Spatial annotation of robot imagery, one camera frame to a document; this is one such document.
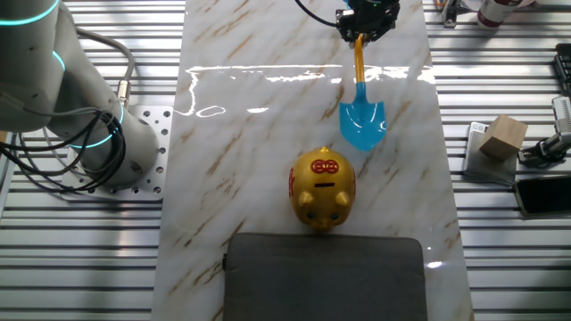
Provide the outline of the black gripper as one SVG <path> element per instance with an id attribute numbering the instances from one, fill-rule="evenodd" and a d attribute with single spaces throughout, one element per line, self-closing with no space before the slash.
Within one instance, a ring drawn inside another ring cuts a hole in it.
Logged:
<path id="1" fill-rule="evenodd" d="M 356 31 L 364 33 L 365 43 L 375 42 L 385 34 L 384 30 L 393 29 L 401 9 L 399 0 L 347 0 L 345 10 L 336 11 L 336 24 L 341 29 L 345 42 L 354 43 Z"/>

